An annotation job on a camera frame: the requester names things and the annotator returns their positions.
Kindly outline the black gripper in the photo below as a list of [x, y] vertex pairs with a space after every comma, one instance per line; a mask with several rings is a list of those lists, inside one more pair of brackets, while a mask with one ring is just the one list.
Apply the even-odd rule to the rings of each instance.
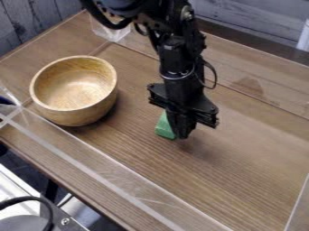
[[197, 123], [216, 128], [218, 107], [204, 93], [204, 83], [196, 74], [184, 79], [165, 79], [147, 86], [150, 103], [166, 109], [173, 133], [188, 139]]

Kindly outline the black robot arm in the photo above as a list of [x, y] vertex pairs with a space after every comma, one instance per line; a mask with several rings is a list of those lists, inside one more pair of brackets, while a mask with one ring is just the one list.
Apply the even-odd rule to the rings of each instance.
[[85, 9], [109, 29], [133, 25], [150, 39], [160, 58], [164, 81], [147, 86], [149, 101], [166, 110], [172, 133], [186, 139], [198, 124], [218, 125], [218, 107], [204, 91], [205, 72], [214, 66], [204, 59], [201, 33], [189, 0], [81, 0]]

